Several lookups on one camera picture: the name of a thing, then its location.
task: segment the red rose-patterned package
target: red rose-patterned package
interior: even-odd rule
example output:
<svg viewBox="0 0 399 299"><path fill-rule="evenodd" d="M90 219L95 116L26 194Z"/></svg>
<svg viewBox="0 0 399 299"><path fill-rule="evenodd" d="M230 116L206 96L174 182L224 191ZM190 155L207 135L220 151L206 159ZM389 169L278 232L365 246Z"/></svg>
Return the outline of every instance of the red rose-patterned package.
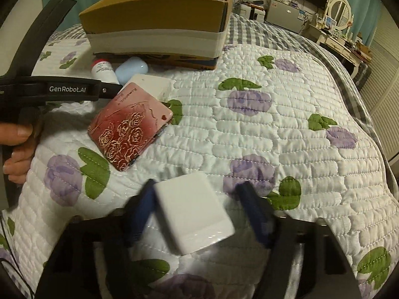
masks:
<svg viewBox="0 0 399 299"><path fill-rule="evenodd" d="M89 135L119 171L133 164L171 120L164 104L131 82L96 116Z"/></svg>

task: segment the brown cardboard box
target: brown cardboard box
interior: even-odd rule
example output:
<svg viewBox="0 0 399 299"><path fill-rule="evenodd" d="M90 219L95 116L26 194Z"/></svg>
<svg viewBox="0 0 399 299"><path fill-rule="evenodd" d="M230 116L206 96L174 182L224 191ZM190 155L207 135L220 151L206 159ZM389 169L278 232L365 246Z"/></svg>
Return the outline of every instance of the brown cardboard box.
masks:
<svg viewBox="0 0 399 299"><path fill-rule="evenodd" d="M233 0L101 0L79 17L96 54L148 55L144 58L149 63L214 69L232 4Z"/></svg>

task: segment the white tube with red cap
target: white tube with red cap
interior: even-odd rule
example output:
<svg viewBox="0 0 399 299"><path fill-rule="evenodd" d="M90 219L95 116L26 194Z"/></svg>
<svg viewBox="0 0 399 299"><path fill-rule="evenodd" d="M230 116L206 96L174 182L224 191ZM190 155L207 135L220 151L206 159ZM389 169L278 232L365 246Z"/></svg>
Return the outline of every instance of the white tube with red cap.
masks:
<svg viewBox="0 0 399 299"><path fill-rule="evenodd" d="M91 74L102 82L119 84L111 63L105 59L97 59L92 63Z"/></svg>

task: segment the blue soap bar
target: blue soap bar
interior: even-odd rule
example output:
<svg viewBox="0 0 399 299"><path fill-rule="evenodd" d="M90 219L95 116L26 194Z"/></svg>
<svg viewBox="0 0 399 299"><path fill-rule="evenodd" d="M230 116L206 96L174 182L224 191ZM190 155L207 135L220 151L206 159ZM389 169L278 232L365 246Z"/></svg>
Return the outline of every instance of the blue soap bar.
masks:
<svg viewBox="0 0 399 299"><path fill-rule="evenodd" d="M135 74L148 73L148 65L145 61L138 57L130 57L122 63L116 70L115 74L120 84L125 85Z"/></svg>

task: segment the human hand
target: human hand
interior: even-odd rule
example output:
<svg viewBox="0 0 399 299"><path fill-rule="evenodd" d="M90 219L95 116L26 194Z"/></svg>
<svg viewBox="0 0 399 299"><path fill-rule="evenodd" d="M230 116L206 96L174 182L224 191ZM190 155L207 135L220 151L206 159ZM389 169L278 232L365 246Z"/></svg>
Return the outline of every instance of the human hand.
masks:
<svg viewBox="0 0 399 299"><path fill-rule="evenodd" d="M37 146L33 126L0 122L0 144L15 146L11 157L3 163L3 173L11 182L23 184Z"/></svg>

